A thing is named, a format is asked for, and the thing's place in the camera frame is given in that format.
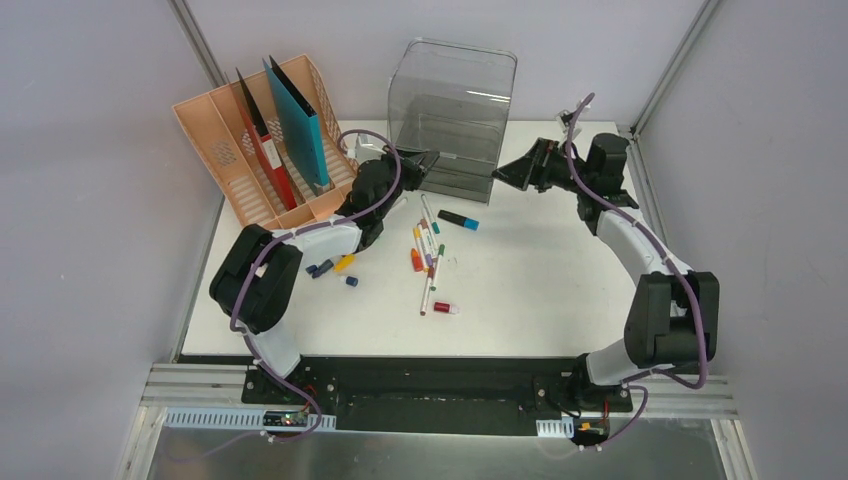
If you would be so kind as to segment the smoked clear drawer box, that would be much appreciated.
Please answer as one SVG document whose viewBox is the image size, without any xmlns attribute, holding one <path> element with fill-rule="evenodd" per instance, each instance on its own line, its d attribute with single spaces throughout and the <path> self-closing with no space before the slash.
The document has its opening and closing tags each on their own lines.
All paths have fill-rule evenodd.
<svg viewBox="0 0 848 480">
<path fill-rule="evenodd" d="M 511 108 L 517 57 L 505 50 L 412 40 L 388 89 L 391 141 L 438 155 L 425 191 L 488 203 Z"/>
</svg>

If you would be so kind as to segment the red orange small bottle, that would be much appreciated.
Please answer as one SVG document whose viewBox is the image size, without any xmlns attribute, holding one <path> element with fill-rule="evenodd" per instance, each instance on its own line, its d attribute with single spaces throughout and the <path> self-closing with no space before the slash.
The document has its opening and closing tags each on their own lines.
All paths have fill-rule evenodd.
<svg viewBox="0 0 848 480">
<path fill-rule="evenodd" d="M 419 252 L 416 248 L 412 248 L 410 250 L 410 258 L 411 258 L 413 270 L 415 272 L 423 272 L 424 269 L 425 269 L 424 263 L 423 263 L 423 260 L 421 258 L 421 255 L 419 254 Z"/>
</svg>

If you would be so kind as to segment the teal folder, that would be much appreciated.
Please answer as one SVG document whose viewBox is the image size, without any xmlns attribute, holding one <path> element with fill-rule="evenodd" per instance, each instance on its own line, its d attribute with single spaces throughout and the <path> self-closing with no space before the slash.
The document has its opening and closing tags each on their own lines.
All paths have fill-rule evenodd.
<svg viewBox="0 0 848 480">
<path fill-rule="evenodd" d="M 318 114 L 273 57 L 263 61 L 263 66 L 287 155 L 308 187 L 319 196 L 331 188 L 331 179 Z"/>
</svg>

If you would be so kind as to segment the blue white small bottle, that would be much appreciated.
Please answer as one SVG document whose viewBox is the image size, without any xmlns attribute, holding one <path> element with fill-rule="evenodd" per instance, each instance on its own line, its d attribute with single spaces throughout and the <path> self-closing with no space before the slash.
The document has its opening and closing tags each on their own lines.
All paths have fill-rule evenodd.
<svg viewBox="0 0 848 480">
<path fill-rule="evenodd" d="M 342 275 L 339 280 L 349 287 L 357 287 L 359 284 L 359 279 L 351 275 Z"/>
</svg>

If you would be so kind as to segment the red small bottle white cap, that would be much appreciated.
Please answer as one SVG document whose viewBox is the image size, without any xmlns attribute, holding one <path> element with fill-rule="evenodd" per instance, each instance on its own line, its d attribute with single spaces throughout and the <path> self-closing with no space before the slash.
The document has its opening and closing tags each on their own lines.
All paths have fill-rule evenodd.
<svg viewBox="0 0 848 480">
<path fill-rule="evenodd" d="M 451 303 L 435 302 L 433 304 L 433 311 L 437 313 L 456 315 L 460 312 L 460 309 L 458 306 Z"/>
</svg>

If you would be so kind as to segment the red folder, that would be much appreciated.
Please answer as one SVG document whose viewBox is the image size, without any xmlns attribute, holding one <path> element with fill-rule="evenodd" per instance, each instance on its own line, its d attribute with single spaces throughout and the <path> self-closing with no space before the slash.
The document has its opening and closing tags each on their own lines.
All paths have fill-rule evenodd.
<svg viewBox="0 0 848 480">
<path fill-rule="evenodd" d="M 237 90 L 243 96 L 240 114 L 245 122 L 257 160 L 285 210 L 292 210 L 298 206 L 298 203 L 282 157 L 244 77 L 239 70 L 236 70 L 236 74 Z"/>
</svg>

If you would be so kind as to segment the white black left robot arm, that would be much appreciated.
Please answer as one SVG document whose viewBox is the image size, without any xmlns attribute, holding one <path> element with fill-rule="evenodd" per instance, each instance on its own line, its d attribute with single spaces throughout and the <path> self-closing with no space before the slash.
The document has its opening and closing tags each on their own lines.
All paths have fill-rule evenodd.
<svg viewBox="0 0 848 480">
<path fill-rule="evenodd" d="M 279 403 L 293 404 L 305 390 L 305 378 L 294 370 L 302 353 L 283 325 L 299 274 L 369 248 L 399 196 L 419 189 L 438 158 L 436 151 L 386 151 L 359 166 L 350 191 L 327 219 L 295 229 L 249 224 L 241 230 L 209 295 L 254 360 L 271 372 L 266 389 Z"/>
</svg>

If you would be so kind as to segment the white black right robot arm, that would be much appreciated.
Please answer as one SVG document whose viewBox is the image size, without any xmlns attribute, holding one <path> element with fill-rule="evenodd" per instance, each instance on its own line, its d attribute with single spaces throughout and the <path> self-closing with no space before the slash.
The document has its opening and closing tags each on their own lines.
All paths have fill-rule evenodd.
<svg viewBox="0 0 848 480">
<path fill-rule="evenodd" d="M 574 193 L 579 218 L 635 285 L 622 338 L 579 356 L 565 379 L 568 410 L 593 409 L 624 384 L 652 374 L 701 389 L 717 349 L 719 281 L 677 259 L 647 226 L 623 187 L 628 146 L 620 136 L 598 134 L 581 158 L 571 144 L 539 138 L 522 157 L 492 173 L 521 191 L 557 187 Z"/>
</svg>

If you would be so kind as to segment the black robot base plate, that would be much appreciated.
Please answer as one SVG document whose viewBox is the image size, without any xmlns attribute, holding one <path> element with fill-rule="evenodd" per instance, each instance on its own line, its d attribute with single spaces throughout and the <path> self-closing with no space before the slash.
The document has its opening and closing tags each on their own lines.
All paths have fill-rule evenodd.
<svg viewBox="0 0 848 480">
<path fill-rule="evenodd" d="M 629 413 L 619 387 L 591 387 L 577 358 L 304 357 L 288 389 L 246 373 L 245 404 L 303 407 L 303 390 L 339 430 L 531 436 L 539 420 Z"/>
</svg>

